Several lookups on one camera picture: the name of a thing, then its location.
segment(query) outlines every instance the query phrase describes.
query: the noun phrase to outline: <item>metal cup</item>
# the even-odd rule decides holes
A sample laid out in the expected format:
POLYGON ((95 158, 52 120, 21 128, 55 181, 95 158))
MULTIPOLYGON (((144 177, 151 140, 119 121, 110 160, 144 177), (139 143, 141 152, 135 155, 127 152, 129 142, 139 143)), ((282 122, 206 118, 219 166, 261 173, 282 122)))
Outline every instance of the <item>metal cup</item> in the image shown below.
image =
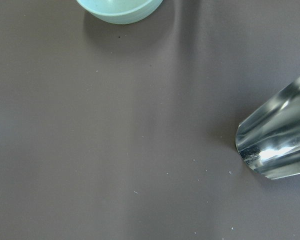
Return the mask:
POLYGON ((239 124, 236 148, 269 179, 300 174, 300 77, 239 124))

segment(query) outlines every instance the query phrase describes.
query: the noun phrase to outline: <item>dark gray table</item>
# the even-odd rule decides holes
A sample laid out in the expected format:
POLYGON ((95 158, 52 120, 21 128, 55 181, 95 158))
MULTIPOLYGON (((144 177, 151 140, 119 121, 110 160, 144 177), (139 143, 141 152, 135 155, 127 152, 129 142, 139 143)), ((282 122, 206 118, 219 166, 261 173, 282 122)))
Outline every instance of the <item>dark gray table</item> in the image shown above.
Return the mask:
POLYGON ((300 0, 0 0, 0 240, 300 240, 300 175, 234 145, 299 75, 300 0))

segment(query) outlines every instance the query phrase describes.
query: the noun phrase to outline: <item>table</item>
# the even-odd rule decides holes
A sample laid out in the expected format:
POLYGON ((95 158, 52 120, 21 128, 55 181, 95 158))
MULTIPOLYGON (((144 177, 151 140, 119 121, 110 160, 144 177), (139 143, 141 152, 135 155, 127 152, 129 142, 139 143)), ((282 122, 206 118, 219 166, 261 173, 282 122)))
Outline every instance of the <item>table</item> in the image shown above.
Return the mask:
POLYGON ((234 143, 298 76, 300 0, 0 0, 0 239, 300 240, 300 175, 234 143))

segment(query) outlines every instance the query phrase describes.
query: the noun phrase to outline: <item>bowl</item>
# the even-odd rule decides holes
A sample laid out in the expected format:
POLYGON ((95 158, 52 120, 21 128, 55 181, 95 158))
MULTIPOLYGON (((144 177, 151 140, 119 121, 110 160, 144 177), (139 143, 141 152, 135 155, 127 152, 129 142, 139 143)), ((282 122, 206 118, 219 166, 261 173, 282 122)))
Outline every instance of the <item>bowl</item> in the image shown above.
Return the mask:
POLYGON ((112 24, 138 22, 159 7, 163 0, 76 0, 95 17, 112 24))

